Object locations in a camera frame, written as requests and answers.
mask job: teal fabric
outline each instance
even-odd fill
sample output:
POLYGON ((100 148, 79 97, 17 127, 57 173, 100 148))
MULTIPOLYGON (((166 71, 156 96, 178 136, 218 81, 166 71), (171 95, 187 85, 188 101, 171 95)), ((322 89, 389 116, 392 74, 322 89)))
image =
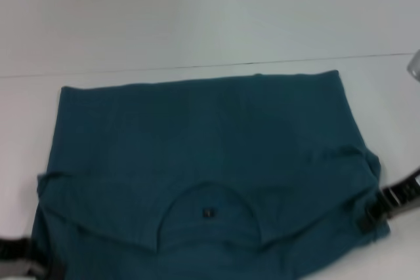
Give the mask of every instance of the teal fabric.
POLYGON ((338 71, 64 87, 33 237, 68 280, 298 279, 388 233, 379 173, 338 71))

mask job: white surface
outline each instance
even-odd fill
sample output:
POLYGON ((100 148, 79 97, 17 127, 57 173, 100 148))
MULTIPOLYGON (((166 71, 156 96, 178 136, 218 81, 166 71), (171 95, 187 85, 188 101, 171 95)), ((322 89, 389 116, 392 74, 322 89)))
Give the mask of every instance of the white surface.
MULTIPOLYGON (((63 85, 99 87, 254 73, 338 69, 367 146, 380 158, 383 183, 420 165, 420 83, 406 71, 410 56, 312 62, 65 74, 0 79, 0 234, 28 233, 37 205, 36 175, 45 170, 63 85)), ((418 279, 420 212, 396 219, 392 235, 356 250, 313 279, 418 279)))
POLYGON ((415 52, 419 0, 0 0, 0 76, 415 52))

